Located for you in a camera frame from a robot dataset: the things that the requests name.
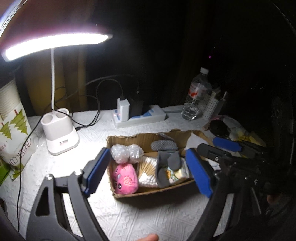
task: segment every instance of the textured white fabric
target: textured white fabric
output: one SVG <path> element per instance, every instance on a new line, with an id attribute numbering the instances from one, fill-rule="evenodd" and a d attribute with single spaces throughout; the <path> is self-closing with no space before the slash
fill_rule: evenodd
<path id="1" fill-rule="evenodd" d="M 79 112 L 74 113 L 73 118 L 80 123 L 88 124 L 95 114 L 95 111 Z M 58 156 L 49 154 L 42 128 L 39 126 L 36 133 L 41 136 L 41 145 L 22 172 L 21 235 L 25 237 L 30 210 L 44 176 L 52 173 L 55 177 L 61 177 L 70 175 L 75 169 L 82 169 L 89 160 L 96 157 L 102 147 L 106 146 L 108 136 L 131 136 L 172 129 L 194 130 L 202 126 L 199 125 L 199 120 L 183 120 L 181 113 L 171 113 L 168 116 L 165 121 L 116 129 L 112 122 L 111 111 L 102 111 L 96 125 L 78 131 L 79 145 Z M 38 119 L 38 116 L 29 118 L 32 128 Z M 0 197 L 6 201 L 9 219 L 15 227 L 17 227 L 16 202 L 19 180 L 18 177 L 12 182 L 7 178 L 0 187 Z M 75 234 L 81 235 L 69 196 L 65 194 L 64 197 L 72 230 Z M 117 201 L 112 196 L 106 172 L 97 192 L 88 200 L 102 229 L 108 238 L 114 241 L 136 240 L 150 233 L 157 233 L 160 240 L 185 240 L 192 232 L 208 201 L 198 192 L 194 183 L 159 194 Z M 216 233 L 223 231 L 230 206 L 231 197 L 227 199 L 225 212 Z"/>

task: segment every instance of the hand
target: hand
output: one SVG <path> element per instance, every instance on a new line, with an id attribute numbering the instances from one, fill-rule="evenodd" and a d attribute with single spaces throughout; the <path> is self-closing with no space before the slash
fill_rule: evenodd
<path id="1" fill-rule="evenodd" d="M 158 241 L 157 234 L 150 234 L 146 238 L 138 239 L 137 241 Z"/>

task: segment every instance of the screw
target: screw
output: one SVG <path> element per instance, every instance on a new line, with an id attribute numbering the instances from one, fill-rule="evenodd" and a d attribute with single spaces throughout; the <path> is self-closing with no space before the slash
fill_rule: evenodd
<path id="1" fill-rule="evenodd" d="M 74 171 L 74 173 L 75 173 L 76 176 L 79 176 L 79 175 L 82 174 L 82 170 L 78 169 L 78 170 Z"/>
<path id="2" fill-rule="evenodd" d="M 51 174 L 47 174 L 47 175 L 45 176 L 45 178 L 46 178 L 48 181 L 50 181 L 50 180 L 53 178 L 53 175 L 51 175 Z"/>

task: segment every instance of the white bottle cap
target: white bottle cap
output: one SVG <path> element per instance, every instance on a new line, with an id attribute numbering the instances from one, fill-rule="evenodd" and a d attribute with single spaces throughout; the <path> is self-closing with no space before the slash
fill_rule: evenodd
<path id="1" fill-rule="evenodd" d="M 208 70 L 208 69 L 205 69 L 205 68 L 203 68 L 203 67 L 201 67 L 201 68 L 200 68 L 200 72 L 201 72 L 202 74 L 208 74 L 208 73 L 209 73 L 209 70 Z"/>

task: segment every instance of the tablecloth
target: tablecloth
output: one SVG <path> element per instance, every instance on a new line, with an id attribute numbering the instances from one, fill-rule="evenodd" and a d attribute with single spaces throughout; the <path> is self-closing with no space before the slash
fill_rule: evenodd
<path id="1" fill-rule="evenodd" d="M 88 124 L 96 111 L 74 113 L 73 118 Z M 30 117 L 34 127 L 40 117 Z M 78 131 L 79 145 L 61 155 L 51 155 L 46 147 L 42 127 L 36 129 L 40 146 L 32 155 L 22 172 L 20 196 L 20 233 L 25 237 L 30 210 L 44 176 L 52 173 L 55 177 L 70 175 L 75 169 L 83 169 L 89 160 L 96 157 L 106 138 L 111 135 L 131 136 L 137 133 L 157 133 L 172 129 L 194 130 L 202 127 L 200 120 L 185 121 L 181 113 L 170 113 L 164 121 L 116 129 L 112 122 L 111 111 L 101 111 L 96 125 Z M 8 177 L 0 187 L 0 197 L 7 203 L 8 217 L 17 227 L 16 203 L 19 190 L 19 177 L 11 181 Z M 81 235 L 68 194 L 64 194 L 65 206 L 71 228 Z M 110 240 L 136 240 L 150 233 L 157 233 L 160 240 L 186 240 L 199 220 L 208 199 L 201 195 L 194 183 L 182 188 L 148 196 L 115 200 L 110 190 L 105 172 L 96 193 L 88 201 L 92 210 Z M 227 198 L 224 212 L 216 234 L 223 232 L 231 207 L 232 197 Z"/>

